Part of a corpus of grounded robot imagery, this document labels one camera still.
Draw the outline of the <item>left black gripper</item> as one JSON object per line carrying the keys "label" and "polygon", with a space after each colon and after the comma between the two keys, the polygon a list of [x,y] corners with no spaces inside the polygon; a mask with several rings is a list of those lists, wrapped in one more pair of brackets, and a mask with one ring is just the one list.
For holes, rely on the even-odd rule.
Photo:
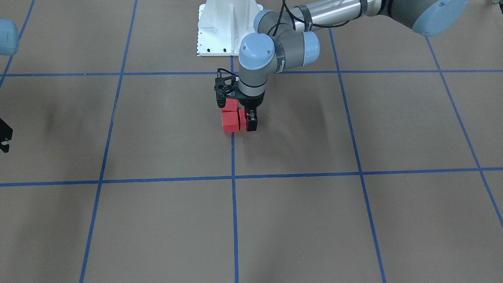
{"label": "left black gripper", "polygon": [[246,131],[256,131],[258,125],[257,107],[264,100],[264,94],[259,96],[245,96],[244,99],[239,99],[239,103],[245,109]]}

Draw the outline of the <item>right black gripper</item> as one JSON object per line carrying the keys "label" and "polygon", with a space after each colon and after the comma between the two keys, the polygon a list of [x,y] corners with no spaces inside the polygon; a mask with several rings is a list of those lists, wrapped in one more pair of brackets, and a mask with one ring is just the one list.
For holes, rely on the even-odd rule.
{"label": "right black gripper", "polygon": [[3,153],[8,153],[10,145],[8,142],[11,140],[13,135],[13,129],[2,119],[0,119],[0,150]]}

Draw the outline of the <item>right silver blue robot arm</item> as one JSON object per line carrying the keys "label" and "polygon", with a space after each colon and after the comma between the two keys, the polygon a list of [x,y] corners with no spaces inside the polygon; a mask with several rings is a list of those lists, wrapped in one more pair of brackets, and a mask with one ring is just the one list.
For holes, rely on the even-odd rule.
{"label": "right silver blue robot arm", "polygon": [[[13,56],[19,47],[18,29],[14,21],[7,18],[0,18],[0,55]],[[9,152],[9,141],[13,135],[13,129],[4,120],[0,120],[0,141],[1,151]]]}

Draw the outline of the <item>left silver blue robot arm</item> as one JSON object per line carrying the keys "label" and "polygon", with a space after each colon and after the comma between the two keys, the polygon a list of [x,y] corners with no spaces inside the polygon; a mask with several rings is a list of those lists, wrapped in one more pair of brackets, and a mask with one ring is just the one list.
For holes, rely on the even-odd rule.
{"label": "left silver blue robot arm", "polygon": [[434,36],[453,25],[466,0],[317,0],[279,12],[264,9],[254,18],[254,32],[239,51],[240,104],[246,130],[256,131],[257,107],[262,104],[271,75],[308,65],[319,58],[317,29],[342,27],[361,17],[386,16],[423,36]]}

